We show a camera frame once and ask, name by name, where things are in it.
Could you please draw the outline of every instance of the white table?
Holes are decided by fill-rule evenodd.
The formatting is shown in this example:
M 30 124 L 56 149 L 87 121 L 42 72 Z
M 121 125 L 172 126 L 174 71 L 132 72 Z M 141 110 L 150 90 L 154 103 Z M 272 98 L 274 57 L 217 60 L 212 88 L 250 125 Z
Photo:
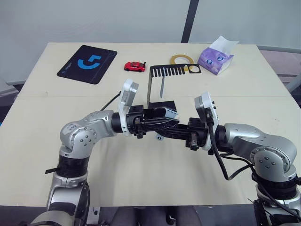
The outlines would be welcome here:
M 146 107 L 149 72 L 125 72 L 127 61 L 168 64 L 171 55 L 187 54 L 195 62 L 208 44 L 86 43 L 118 51 L 99 84 L 91 85 L 56 76 L 57 71 L 83 43 L 49 43 L 0 127 L 0 205 L 45 206 L 52 175 L 46 169 L 58 160 L 59 132 L 69 121 L 102 108 L 126 78 L 140 84 L 134 105 Z M 301 150 L 301 112 L 293 98 L 264 60 L 256 46 L 238 45 L 230 67 L 215 76 L 201 74 L 166 80 L 164 100 L 175 100 L 178 118 L 187 123 L 197 117 L 194 97 L 210 91 L 221 119 L 254 125 L 284 136 Z M 154 79 L 151 100 L 158 98 Z M 108 109 L 116 111 L 117 102 Z M 88 182 L 92 206 L 217 205 L 248 203 L 255 199 L 249 170 L 226 181 L 213 156 L 191 151 L 182 140 L 143 139 L 122 134 L 101 140 L 89 161 Z M 294 162 L 301 172 L 301 155 Z M 225 160 L 229 173 L 242 164 Z

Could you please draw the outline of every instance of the red toy car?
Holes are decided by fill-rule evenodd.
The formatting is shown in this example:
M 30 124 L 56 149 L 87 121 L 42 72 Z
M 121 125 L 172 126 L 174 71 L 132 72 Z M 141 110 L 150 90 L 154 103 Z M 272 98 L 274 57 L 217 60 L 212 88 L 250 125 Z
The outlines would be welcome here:
M 127 62 L 124 65 L 124 70 L 126 71 L 134 71 L 134 72 L 144 72 L 145 71 L 145 63 L 139 63 L 139 62 Z

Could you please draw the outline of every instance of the tissue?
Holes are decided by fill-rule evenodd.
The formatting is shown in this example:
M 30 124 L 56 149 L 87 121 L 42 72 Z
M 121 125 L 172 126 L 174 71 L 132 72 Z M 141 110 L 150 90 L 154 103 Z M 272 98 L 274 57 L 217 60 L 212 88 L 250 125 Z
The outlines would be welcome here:
M 230 55 L 238 41 L 229 41 L 220 36 L 210 47 L 206 48 L 198 59 L 198 64 L 213 74 L 220 74 L 229 67 L 234 55 Z

